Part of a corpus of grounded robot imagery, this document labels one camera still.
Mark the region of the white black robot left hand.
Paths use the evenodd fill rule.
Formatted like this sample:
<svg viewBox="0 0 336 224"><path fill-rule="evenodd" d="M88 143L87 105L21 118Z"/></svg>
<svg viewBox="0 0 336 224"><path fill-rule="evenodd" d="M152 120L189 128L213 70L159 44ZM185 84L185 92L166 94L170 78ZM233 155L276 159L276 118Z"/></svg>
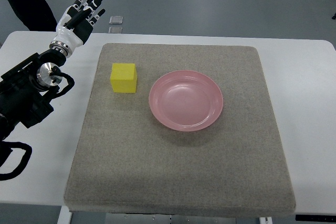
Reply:
<svg viewBox="0 0 336 224"><path fill-rule="evenodd" d="M69 58L74 50L89 39L93 27L105 9L100 9L103 0L75 0L69 6L56 26L56 37L49 48Z"/></svg>

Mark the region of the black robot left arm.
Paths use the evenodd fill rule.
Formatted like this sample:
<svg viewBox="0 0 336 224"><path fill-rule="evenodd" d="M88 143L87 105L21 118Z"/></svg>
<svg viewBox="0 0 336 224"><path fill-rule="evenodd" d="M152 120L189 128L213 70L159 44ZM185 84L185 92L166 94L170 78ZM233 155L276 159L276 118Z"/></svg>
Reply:
<svg viewBox="0 0 336 224"><path fill-rule="evenodd" d="M18 123L26 128L40 123L54 110L51 100L74 87L74 79L60 70L65 62L65 52L48 49L29 56L1 76L1 140Z"/></svg>

